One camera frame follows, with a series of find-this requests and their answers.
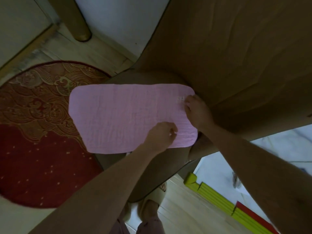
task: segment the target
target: person's left hand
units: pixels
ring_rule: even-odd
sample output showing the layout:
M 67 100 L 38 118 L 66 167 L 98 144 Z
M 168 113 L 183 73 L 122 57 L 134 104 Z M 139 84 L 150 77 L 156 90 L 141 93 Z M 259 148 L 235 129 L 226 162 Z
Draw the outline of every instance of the person's left hand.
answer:
M 177 126 L 172 122 L 159 122 L 150 129 L 144 141 L 146 148 L 155 155 L 165 151 L 177 137 Z

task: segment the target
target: round rug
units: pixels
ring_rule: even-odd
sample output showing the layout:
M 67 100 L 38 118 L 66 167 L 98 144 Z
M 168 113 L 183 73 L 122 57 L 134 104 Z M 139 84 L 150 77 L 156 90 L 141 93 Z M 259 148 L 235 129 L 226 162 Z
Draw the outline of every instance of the round rug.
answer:
M 35 208 L 56 208 L 98 175 L 68 115 L 69 94 L 110 76 L 84 63 L 36 65 L 0 88 L 0 194 Z

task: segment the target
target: brown leather chair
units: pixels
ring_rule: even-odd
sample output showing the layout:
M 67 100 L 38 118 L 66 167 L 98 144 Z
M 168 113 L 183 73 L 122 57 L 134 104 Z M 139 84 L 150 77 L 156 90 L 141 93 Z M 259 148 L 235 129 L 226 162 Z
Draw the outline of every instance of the brown leather chair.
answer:
M 247 140 L 311 124 L 311 9 L 312 0 L 170 0 L 135 65 L 105 83 L 189 85 L 219 125 Z M 192 147 L 167 149 L 129 201 L 215 151 L 201 134 Z M 104 169 L 124 156 L 97 154 Z

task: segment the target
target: beige slipper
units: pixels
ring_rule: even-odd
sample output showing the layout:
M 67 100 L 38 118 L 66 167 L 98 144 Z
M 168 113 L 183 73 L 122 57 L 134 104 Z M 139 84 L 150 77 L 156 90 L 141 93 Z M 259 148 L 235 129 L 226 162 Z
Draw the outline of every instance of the beige slipper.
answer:
M 129 219 L 131 218 L 131 206 L 130 204 L 127 202 L 126 205 L 124 206 L 124 211 L 125 211 L 125 215 L 122 218 L 122 220 L 124 222 L 129 221 Z
M 165 198 L 166 192 L 167 192 L 167 182 L 164 182 L 144 198 L 143 202 L 139 204 L 138 207 L 138 216 L 140 217 L 141 220 L 143 220 L 142 214 L 143 210 L 145 209 L 146 202 L 148 200 L 152 200 L 158 203 L 159 207 L 163 199 Z

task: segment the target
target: gold wave pattern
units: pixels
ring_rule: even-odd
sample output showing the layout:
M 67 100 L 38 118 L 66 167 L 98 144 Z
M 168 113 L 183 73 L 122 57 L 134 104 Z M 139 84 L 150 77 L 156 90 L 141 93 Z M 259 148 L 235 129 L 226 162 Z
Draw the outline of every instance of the gold wave pattern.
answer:
M 96 68 L 72 62 L 33 67 L 0 88 L 0 123 L 19 128 L 23 136 L 39 142 L 49 131 L 75 138 L 84 147 L 68 114 L 69 94 L 79 85 L 108 80 Z

